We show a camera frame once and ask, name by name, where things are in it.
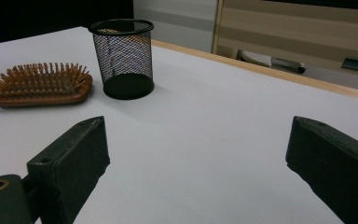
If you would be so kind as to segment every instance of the white table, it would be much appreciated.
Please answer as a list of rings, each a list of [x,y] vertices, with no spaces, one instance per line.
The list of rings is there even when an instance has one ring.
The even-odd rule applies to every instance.
[[[104,116],[111,164],[76,223],[342,223],[284,157],[293,116],[358,140],[358,94],[154,43],[156,88],[132,101],[104,95],[85,28],[1,43],[0,73],[25,63],[80,63],[94,82],[82,104],[0,107],[0,175],[26,176],[26,162],[62,133]]]

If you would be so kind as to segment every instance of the table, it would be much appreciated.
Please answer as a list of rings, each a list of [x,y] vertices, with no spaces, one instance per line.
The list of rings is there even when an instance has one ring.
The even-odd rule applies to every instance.
[[[103,93],[87,29],[0,44],[0,73],[25,63],[80,63],[94,81],[81,104],[0,107],[0,175],[81,120],[104,116],[111,164],[76,223],[342,223],[292,172],[294,116],[358,140],[358,91],[153,41],[156,88]]]

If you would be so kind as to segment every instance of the black mesh pen holder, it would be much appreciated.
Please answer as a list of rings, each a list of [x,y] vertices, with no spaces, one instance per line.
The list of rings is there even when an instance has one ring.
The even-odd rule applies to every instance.
[[[154,89],[151,35],[154,25],[143,20],[100,21],[91,25],[103,79],[112,98],[133,100]]]

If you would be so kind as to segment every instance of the wall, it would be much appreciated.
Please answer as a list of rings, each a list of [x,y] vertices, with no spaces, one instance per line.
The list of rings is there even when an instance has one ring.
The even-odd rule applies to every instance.
[[[212,52],[217,0],[133,0],[134,18],[155,25],[152,38]]]

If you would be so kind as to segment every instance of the wooden hairbrush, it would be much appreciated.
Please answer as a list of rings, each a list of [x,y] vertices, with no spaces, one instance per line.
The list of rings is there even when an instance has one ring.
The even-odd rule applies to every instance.
[[[0,106],[60,105],[87,98],[92,76],[78,64],[34,63],[7,69],[0,78]]]

